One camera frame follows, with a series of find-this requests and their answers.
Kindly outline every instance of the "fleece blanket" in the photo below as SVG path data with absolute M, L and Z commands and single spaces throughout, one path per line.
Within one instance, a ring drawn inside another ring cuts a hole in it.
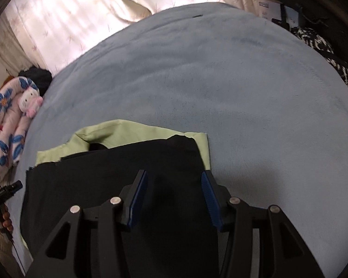
M 220 185 L 251 205 L 279 205 L 326 278 L 347 264 L 348 87 L 287 30 L 222 3 L 171 8 L 89 50 L 54 77 L 44 99 L 16 170 L 24 185 L 38 151 L 85 126 L 125 119 L 203 132 Z M 28 268 L 24 193 L 8 207 Z
M 0 90 L 0 180 L 21 157 L 31 120 L 19 109 L 18 101 L 29 87 L 39 91 L 26 77 L 12 79 Z

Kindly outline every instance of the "light green cloth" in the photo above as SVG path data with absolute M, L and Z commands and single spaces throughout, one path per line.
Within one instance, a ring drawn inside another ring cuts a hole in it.
M 168 139 L 174 135 L 193 138 L 201 154 L 206 170 L 210 170 L 210 154 L 207 135 L 204 133 L 181 133 L 162 127 L 117 119 L 78 130 L 71 139 L 60 146 L 37 152 L 36 165 L 45 162 L 57 162 L 61 158 L 75 153 L 89 151 L 90 143 L 100 143 L 107 148 L 155 139 Z

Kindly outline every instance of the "hello kitty plush toy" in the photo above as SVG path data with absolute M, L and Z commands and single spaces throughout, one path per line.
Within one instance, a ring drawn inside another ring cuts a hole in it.
M 19 109 L 26 113 L 26 116 L 29 118 L 35 117 L 37 111 L 42 106 L 44 100 L 40 97 L 37 90 L 32 87 L 29 87 L 23 92 L 22 97 L 19 99 Z

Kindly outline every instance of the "black gripper frame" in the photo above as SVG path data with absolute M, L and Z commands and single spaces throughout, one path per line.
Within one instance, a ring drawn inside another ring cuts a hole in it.
M 26 278 L 90 277 L 90 265 L 86 265 L 90 251 L 84 244 L 90 227 L 97 229 L 97 276 L 129 278 L 121 231 L 129 232 L 137 223 L 147 185 L 147 174 L 140 170 L 133 184 L 125 186 L 119 197 L 84 210 L 71 207 L 40 248 Z
M 293 224 L 278 206 L 249 206 L 219 186 L 211 171 L 201 185 L 212 223 L 229 232 L 220 278 L 249 278 L 253 229 L 259 229 L 259 278 L 324 278 L 324 275 Z

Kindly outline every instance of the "black cable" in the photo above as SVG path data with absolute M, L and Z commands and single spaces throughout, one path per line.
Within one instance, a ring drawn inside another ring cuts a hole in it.
M 19 254 L 18 254 L 18 252 L 17 252 L 16 246 L 14 245 L 14 241 L 11 240 L 11 243 L 13 244 L 14 250 L 16 251 L 18 261 L 19 261 L 19 263 L 21 264 L 21 267 L 22 267 L 22 270 L 23 270 L 23 274 L 26 275 L 26 271 L 25 271 L 25 269 L 24 269 L 24 266 L 23 266 L 23 264 L 22 264 L 21 259 L 19 258 Z
M 322 24 L 326 27 L 329 27 L 323 20 L 327 20 L 328 18 L 318 18 L 316 21 L 313 21 L 312 19 L 308 18 L 304 12 L 303 12 L 303 6 L 297 4 L 297 7 L 299 8 L 299 14 L 305 18 L 309 23 L 313 24 L 313 25 L 318 25 L 318 24 Z

